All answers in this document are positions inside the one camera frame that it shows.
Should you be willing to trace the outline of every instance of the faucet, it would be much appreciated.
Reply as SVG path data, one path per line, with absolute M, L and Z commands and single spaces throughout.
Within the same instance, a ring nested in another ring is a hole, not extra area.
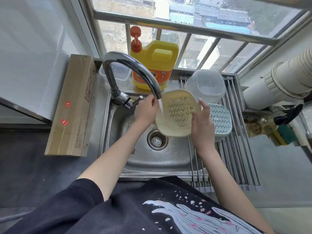
M 144 81 L 150 87 L 152 93 L 157 99 L 160 99 L 162 97 L 161 88 L 157 80 L 145 66 L 143 66 L 138 60 L 125 53 L 112 51 L 104 55 L 102 62 L 105 75 L 111 87 L 112 99 L 115 99 L 116 101 L 122 103 L 128 109 L 132 108 L 143 99 L 142 95 L 139 96 L 137 99 L 134 99 L 119 90 L 115 76 L 113 74 L 112 67 L 110 65 L 112 62 L 118 62 L 126 67 L 129 67 L 131 70 L 133 70 L 144 79 Z

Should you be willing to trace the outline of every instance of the red sticker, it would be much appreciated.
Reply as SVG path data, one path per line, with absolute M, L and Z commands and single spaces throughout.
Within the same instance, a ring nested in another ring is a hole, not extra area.
M 66 125 L 68 124 L 68 121 L 66 121 L 65 119 L 60 120 L 60 122 L 61 122 L 64 126 L 66 126 Z
M 70 101 L 66 101 L 65 102 L 65 107 L 69 108 L 71 106 L 71 102 Z

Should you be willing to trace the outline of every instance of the running water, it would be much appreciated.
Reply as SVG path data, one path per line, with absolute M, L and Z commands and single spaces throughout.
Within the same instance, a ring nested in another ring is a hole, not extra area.
M 163 115 L 163 107 L 162 107 L 162 101 L 161 101 L 161 98 L 158 99 L 158 104 L 159 104 L 159 108 L 161 110 L 161 114 Z

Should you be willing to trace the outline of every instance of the yellow dish soap bottle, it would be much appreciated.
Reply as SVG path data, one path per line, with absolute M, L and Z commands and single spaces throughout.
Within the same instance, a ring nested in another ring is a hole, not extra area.
M 138 37 L 141 29 L 137 26 L 130 28 L 130 35 L 134 37 L 131 42 L 130 56 L 141 62 L 156 78 L 163 90 L 168 86 L 169 77 L 177 61 L 179 46 L 175 43 L 154 40 L 147 46 L 142 47 Z M 150 90 L 146 82 L 134 71 L 132 81 L 140 89 Z

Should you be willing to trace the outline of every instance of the orange pump cap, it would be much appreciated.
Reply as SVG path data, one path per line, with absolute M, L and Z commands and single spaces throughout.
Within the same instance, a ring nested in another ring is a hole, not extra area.
M 141 29 L 137 26 L 132 26 L 130 28 L 130 35 L 134 37 L 134 39 L 131 42 L 131 51 L 135 53 L 142 51 L 142 43 L 138 39 L 138 37 L 141 36 Z

